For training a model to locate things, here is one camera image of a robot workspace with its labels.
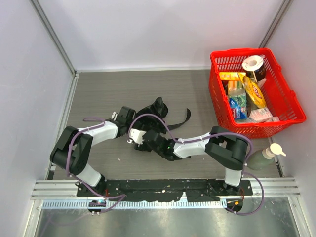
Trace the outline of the clear green snack bag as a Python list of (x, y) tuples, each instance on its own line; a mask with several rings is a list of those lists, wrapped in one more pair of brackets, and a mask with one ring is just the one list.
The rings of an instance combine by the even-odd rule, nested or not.
[(247, 95), (244, 89), (233, 90), (229, 93), (229, 104), (234, 120), (247, 119)]

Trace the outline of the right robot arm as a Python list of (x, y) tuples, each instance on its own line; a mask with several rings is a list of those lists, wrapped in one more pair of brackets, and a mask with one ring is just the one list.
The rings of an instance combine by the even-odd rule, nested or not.
[(250, 139), (220, 126), (214, 126), (202, 136), (188, 139), (166, 139), (154, 130), (134, 130), (130, 137), (136, 144), (144, 145), (168, 161), (209, 155), (225, 168), (226, 188), (240, 186), (244, 164), (249, 157), (247, 149), (253, 148)]

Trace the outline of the yellow orange box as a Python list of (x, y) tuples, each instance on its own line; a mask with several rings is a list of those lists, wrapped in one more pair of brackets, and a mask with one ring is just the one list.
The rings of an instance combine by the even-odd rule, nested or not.
[(245, 72), (220, 72), (219, 76), (222, 81), (238, 81), (239, 76), (245, 76)]

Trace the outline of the green soap pump bottle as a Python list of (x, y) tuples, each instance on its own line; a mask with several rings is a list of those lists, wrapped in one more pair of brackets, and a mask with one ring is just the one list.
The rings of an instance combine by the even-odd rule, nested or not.
[(272, 143), (267, 148), (254, 152), (247, 159), (247, 167), (252, 170), (260, 170), (275, 161), (275, 156), (286, 156), (283, 148), (278, 143)]

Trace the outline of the red plastic shopping basket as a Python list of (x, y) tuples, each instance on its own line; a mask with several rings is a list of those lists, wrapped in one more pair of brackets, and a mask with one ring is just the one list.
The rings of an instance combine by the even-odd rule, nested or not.
[[(252, 55), (264, 58), (266, 79), (262, 92), (267, 107), (278, 122), (236, 123), (229, 105), (228, 96), (220, 79), (220, 72), (242, 72), (243, 61)], [(250, 139), (269, 138), (286, 128), (304, 123), (306, 115), (296, 94), (290, 89), (282, 74), (282, 68), (268, 48), (239, 48), (214, 51), (210, 54), (211, 68), (209, 91), (218, 124)]]

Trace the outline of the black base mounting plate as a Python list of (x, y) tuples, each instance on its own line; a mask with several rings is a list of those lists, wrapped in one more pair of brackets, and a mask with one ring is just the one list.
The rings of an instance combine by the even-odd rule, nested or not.
[(77, 196), (107, 196), (117, 201), (124, 196), (129, 202), (177, 202), (183, 194), (189, 202), (216, 201), (219, 197), (253, 195), (249, 180), (242, 180), (238, 187), (217, 179), (143, 179), (107, 180), (95, 187), (76, 182)]

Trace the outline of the black wrapped toilet paper roll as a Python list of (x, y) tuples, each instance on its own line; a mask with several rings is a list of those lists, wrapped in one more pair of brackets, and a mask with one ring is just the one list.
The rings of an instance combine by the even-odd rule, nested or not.
[(266, 77), (264, 58), (264, 56), (252, 55), (242, 62), (242, 68), (246, 72), (246, 76), (253, 82), (259, 82)]

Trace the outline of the black folding umbrella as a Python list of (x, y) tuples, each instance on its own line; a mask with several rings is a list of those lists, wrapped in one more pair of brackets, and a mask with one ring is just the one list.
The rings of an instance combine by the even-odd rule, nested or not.
[[(135, 118), (138, 118), (139, 116), (143, 114), (153, 114), (157, 117), (159, 117), (163, 122), (164, 118), (168, 114), (168, 107), (166, 104), (163, 102), (162, 97), (158, 97), (152, 104), (142, 108), (139, 110)], [(191, 117), (191, 111), (186, 108), (186, 118), (183, 122), (177, 123), (177, 124), (172, 124), (168, 125), (169, 130), (175, 130), (179, 127), (181, 127), (183, 124), (185, 124)], [(142, 130), (142, 131), (149, 131), (149, 130), (154, 130), (155, 132), (159, 132), (162, 134), (167, 133), (167, 129), (162, 125), (162, 123), (153, 116), (143, 116), (139, 118), (132, 126), (134, 129)]]

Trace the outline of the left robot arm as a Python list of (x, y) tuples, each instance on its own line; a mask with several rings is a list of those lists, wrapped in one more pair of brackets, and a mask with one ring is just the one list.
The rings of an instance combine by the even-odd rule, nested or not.
[(124, 136), (133, 122), (135, 110), (123, 106), (110, 119), (86, 128), (67, 126), (50, 154), (50, 161), (73, 175), (95, 195), (104, 195), (106, 178), (91, 165), (88, 158), (92, 146)]

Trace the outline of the yellow Lays chips bag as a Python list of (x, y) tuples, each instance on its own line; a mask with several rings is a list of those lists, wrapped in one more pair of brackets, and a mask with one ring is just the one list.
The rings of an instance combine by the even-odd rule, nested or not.
[(250, 100), (260, 109), (266, 107), (265, 98), (258, 85), (247, 76), (244, 76), (242, 81), (243, 87)]

